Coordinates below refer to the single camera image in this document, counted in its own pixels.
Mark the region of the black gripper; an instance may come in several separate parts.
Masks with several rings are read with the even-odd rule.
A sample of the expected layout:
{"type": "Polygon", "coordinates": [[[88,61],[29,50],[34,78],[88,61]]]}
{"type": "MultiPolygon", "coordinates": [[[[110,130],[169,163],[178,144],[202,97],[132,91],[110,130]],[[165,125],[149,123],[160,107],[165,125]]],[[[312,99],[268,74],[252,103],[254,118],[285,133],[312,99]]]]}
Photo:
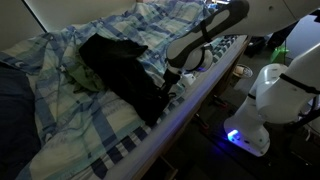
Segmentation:
{"type": "Polygon", "coordinates": [[[178,74],[172,73],[170,70],[166,70],[164,75],[164,88],[171,87],[172,85],[176,84],[180,80],[180,76],[178,74]]]}

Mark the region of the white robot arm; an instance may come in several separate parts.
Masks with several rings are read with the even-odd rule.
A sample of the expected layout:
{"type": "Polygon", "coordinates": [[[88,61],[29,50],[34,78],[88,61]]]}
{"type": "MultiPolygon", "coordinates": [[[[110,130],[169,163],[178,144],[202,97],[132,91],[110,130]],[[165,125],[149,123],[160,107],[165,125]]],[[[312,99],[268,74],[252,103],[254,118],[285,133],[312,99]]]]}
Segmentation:
{"type": "MultiPolygon", "coordinates": [[[[183,71],[209,69],[211,62],[203,46],[213,39],[271,34],[319,7],[320,0],[232,0],[169,44],[163,88],[177,83],[183,71]]],[[[257,157],[265,155],[270,138],[264,124],[299,121],[299,111],[319,94],[319,57],[320,45],[316,44],[288,66],[264,66],[242,105],[224,121],[227,139],[257,157]]]]}

